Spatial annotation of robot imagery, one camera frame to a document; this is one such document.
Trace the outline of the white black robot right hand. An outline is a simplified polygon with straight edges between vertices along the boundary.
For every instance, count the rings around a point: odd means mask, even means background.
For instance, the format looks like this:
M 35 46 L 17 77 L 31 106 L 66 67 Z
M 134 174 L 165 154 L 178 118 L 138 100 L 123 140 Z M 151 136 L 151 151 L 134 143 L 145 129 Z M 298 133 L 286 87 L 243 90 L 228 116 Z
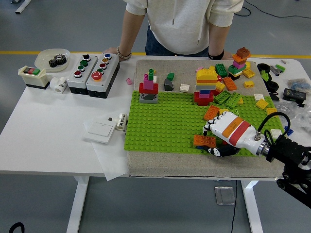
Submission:
M 232 112 L 225 111 L 208 120 L 203 127 L 203 135 L 206 136 L 208 131 L 227 144 L 216 148 L 207 146 L 197 148 L 217 157 L 238 154 L 241 148 L 247 149 L 253 155 L 260 155 L 265 144 L 263 135 L 257 133 L 254 126 Z

